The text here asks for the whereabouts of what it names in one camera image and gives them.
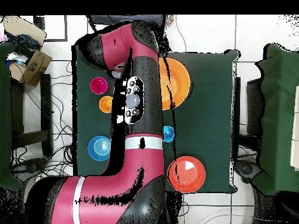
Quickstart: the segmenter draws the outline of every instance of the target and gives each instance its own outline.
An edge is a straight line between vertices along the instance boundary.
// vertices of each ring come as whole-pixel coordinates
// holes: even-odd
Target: green table
[[[192,88],[188,99],[175,109],[176,155],[198,158],[206,170],[206,180],[198,192],[233,193],[231,166],[231,119],[234,61],[238,52],[226,54],[169,53],[189,71]],[[104,95],[91,92],[89,84],[97,76],[107,80]],[[99,174],[107,161],[93,160],[87,151],[89,141],[97,136],[110,136],[111,114],[99,109],[101,97],[113,95],[114,80],[103,71],[87,66],[77,56],[78,175]],[[163,112],[164,125],[173,126],[172,111]],[[173,143],[164,143],[165,170],[174,160]],[[173,191],[166,180],[166,189]]]
[[[266,195],[278,191],[299,192],[299,172],[290,166],[296,86],[299,86],[299,52],[277,44],[266,49],[259,62],[264,73],[261,90],[265,98],[262,146],[257,161],[263,172],[253,183]]]

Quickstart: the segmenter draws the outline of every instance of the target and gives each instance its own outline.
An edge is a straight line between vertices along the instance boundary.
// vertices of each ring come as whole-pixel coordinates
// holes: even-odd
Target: orange plate
[[[190,76],[187,69],[179,61],[166,58],[171,81],[169,82],[166,65],[163,58],[159,58],[159,70],[160,70],[160,84],[162,95],[162,108],[168,110],[171,107],[171,98],[168,92],[168,88],[171,91],[172,101],[175,106],[178,107],[187,98],[190,90]]]
[[[176,191],[193,193],[202,187],[206,171],[196,158],[182,156],[169,165],[167,179]]]
[[[100,99],[99,107],[102,112],[104,113],[111,113],[112,108],[112,97],[111,96],[104,96]]]

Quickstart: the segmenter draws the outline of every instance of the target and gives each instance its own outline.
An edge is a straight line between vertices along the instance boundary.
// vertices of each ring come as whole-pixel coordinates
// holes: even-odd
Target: white floor tile
[[[72,60],[72,50],[69,42],[45,42],[41,51],[53,60]]]
[[[68,15],[68,43],[70,45],[87,34],[85,15]]]
[[[180,30],[176,24],[176,18],[171,26],[166,26],[165,33],[172,52],[183,53],[186,51],[183,36],[180,34]]]
[[[50,74],[51,78],[51,92],[52,94],[62,101],[63,103],[63,113],[62,120],[70,126],[72,126],[72,86],[64,85],[64,84],[55,84],[55,83],[67,83],[72,84],[72,76],[71,73],[67,72],[72,71],[71,63],[65,61],[52,61],[47,70],[46,74]],[[60,111],[62,111],[62,104],[59,100],[52,96],[52,101],[59,107]],[[54,112],[52,115],[52,119],[60,130],[57,130],[57,127],[53,125],[53,133],[59,133],[62,128],[60,126],[60,111],[55,104],[52,104],[52,111]]]
[[[241,77],[240,88],[240,123],[247,124],[247,83],[261,77],[259,68],[254,63],[237,62],[237,76]],[[240,125],[240,133],[247,134],[247,126]]]
[[[299,47],[299,27],[291,19],[283,15],[237,15],[239,60],[262,60],[263,48],[269,43],[279,43],[289,50]]]
[[[66,38],[64,19],[64,15],[44,16],[44,31],[47,33],[47,40],[64,40]]]
[[[71,60],[71,46],[87,34],[86,16],[68,15],[68,42],[45,42],[42,52],[48,54],[53,60]]]
[[[231,224],[252,224],[255,207],[232,207]]]
[[[231,205],[231,194],[226,193],[194,193],[184,197],[189,205]]]
[[[184,209],[184,206],[182,206],[180,209],[180,212],[179,212],[179,217],[178,217],[179,224],[184,224],[184,216],[183,216],[184,212],[185,212],[185,209]]]
[[[250,162],[256,162],[256,152],[252,151],[251,149],[246,149],[243,147],[239,147],[238,149],[238,156],[245,156],[242,157],[242,160],[248,160]]]
[[[234,185],[238,191],[232,195],[232,205],[254,205],[255,199],[252,186],[242,182],[241,177],[234,172]]]
[[[299,113],[294,115],[294,124],[293,124],[293,140],[299,141]]]
[[[291,165],[299,169],[299,141],[292,141]]]
[[[190,206],[185,224],[230,224],[231,207]]]
[[[295,113],[299,113],[299,86],[296,87]]]
[[[25,86],[23,97],[24,132],[40,131],[40,84],[36,87]]]
[[[178,15],[187,51],[223,53],[235,45],[235,15]]]

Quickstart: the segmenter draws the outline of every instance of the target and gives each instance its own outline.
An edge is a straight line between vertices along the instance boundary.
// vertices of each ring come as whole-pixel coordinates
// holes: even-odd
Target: wire
[[[109,15],[107,15],[107,16],[111,20],[112,24],[115,24],[114,21],[112,21],[111,17]]]
[[[186,204],[186,205],[188,206],[188,210],[187,210],[187,212],[186,212],[186,213],[184,213],[183,215],[179,215],[179,217],[187,215],[187,213],[189,212],[189,209],[190,209],[190,206],[189,206],[189,204],[187,204],[187,203],[186,203],[186,202],[184,202],[184,201],[183,201],[183,203],[182,203],[182,206],[184,206],[183,204]]]
[[[59,128],[57,127],[57,125],[53,122],[53,120],[43,111],[41,110],[41,108],[34,102],[34,100],[30,97],[30,95],[27,93],[27,91],[25,90],[25,87],[24,87],[24,92],[29,96],[29,98],[32,100],[32,102],[39,108],[39,110],[49,119],[51,120],[51,122],[55,125],[55,127],[58,129],[59,131]]]
[[[53,84],[52,86],[54,86],[54,85],[56,85],[56,84],[72,85],[72,84],[69,84],[69,83],[55,83],[55,84]],[[40,111],[41,111],[43,114],[46,115],[47,118],[50,119],[50,121],[55,125],[55,127],[56,127],[56,128],[58,129],[58,131],[59,131],[59,128],[58,128],[57,125],[52,121],[52,119],[51,119],[45,112],[43,112],[43,111],[41,110],[41,108],[34,102],[34,100],[30,97],[30,95],[28,94],[28,92],[25,90],[25,87],[24,87],[24,86],[23,86],[23,88],[24,88],[25,93],[26,93],[26,94],[29,96],[29,98],[31,99],[31,101],[37,106],[37,108],[40,109]],[[59,112],[60,112],[60,126],[61,126],[61,128],[62,128],[62,131],[64,131],[66,134],[68,134],[64,129],[68,127],[68,128],[72,131],[72,128],[71,128],[69,125],[67,125],[67,124],[62,120],[62,114],[63,114],[63,110],[64,110],[63,102],[62,102],[60,99],[58,99],[57,97],[55,97],[55,98],[56,98],[57,100],[59,100],[60,103],[62,104],[62,111],[60,111],[60,108],[59,108],[59,107],[52,101],[52,103],[55,104],[55,105],[57,106],[57,108],[58,108],[58,110],[59,110]],[[50,156],[50,157],[48,158],[46,165],[51,161],[51,159],[53,158],[53,156],[54,156],[58,151],[60,151],[61,149],[64,150],[64,160],[63,160],[62,162],[59,162],[59,164],[56,165],[54,168],[52,168],[52,169],[50,169],[50,170],[47,170],[47,172],[42,171],[42,173],[41,173],[39,176],[37,176],[36,178],[38,178],[38,177],[39,177],[39,178],[42,178],[42,175],[46,175],[46,176],[47,176],[47,173],[48,173],[49,171],[55,171],[55,172],[59,173],[59,175],[61,175],[61,173],[66,174],[66,173],[64,172],[65,167],[62,168],[63,165],[69,165],[69,166],[71,166],[70,164],[72,164],[72,158],[71,158],[70,154],[68,153],[68,151],[71,150],[71,145],[67,145],[67,146],[65,146],[65,145],[64,145],[63,137],[62,137],[62,135],[60,135],[60,134],[58,134],[58,137],[61,136],[62,143],[63,143],[63,147],[58,148],[58,149],[52,154],[52,156]],[[17,162],[20,162],[20,160],[21,160],[20,157],[21,157],[22,155],[24,155],[24,153],[21,154],[21,155],[19,156],[18,159],[16,159]],[[59,171],[59,172],[58,172],[58,171],[56,171],[56,167],[58,167],[59,165],[61,165],[61,168],[60,168],[60,170],[57,169],[57,170]]]
[[[252,219],[256,219],[256,220],[264,221],[264,222],[282,222],[282,221],[280,221],[280,220],[265,220],[265,219],[260,219],[260,218],[256,218],[256,217],[254,217],[254,216],[224,214],[224,215],[214,216],[213,218],[207,220],[204,224],[207,224],[209,221],[211,221],[211,220],[213,220],[213,219],[215,219],[215,218],[221,217],[221,216],[241,216],[241,217],[252,218]]]
[[[253,156],[253,155],[257,155],[258,153],[253,153],[251,155],[241,155],[241,156],[238,156],[237,158],[245,158],[245,157],[249,157],[249,156]]]
[[[25,149],[25,152],[22,153],[22,154],[20,154],[20,156],[18,157],[18,163],[21,163],[21,162],[20,162],[20,157],[21,157],[22,155],[24,155],[24,154],[28,151],[28,150],[27,150],[27,147],[22,147],[22,148]]]
[[[181,34],[181,32],[180,32],[180,30],[179,30],[178,22],[176,21],[176,15],[175,15],[175,22],[176,22],[176,27],[177,27],[177,29],[178,29],[180,35],[181,35],[182,38],[183,38],[183,41],[184,41],[184,44],[185,44],[185,52],[187,52],[187,45],[186,45],[186,42],[185,42],[185,39],[184,39],[183,35]]]
[[[71,83],[57,82],[57,83],[54,83],[54,84],[51,86],[51,88],[52,88],[54,85],[57,85],[57,84],[72,85]]]

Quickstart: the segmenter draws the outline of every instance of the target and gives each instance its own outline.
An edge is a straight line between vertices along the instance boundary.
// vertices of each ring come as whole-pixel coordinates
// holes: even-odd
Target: blue bowl
[[[89,142],[87,150],[93,160],[102,162],[109,158],[111,141],[105,136],[96,136]]]
[[[164,139],[163,142],[172,142],[175,138],[175,130],[171,126],[163,127]]]

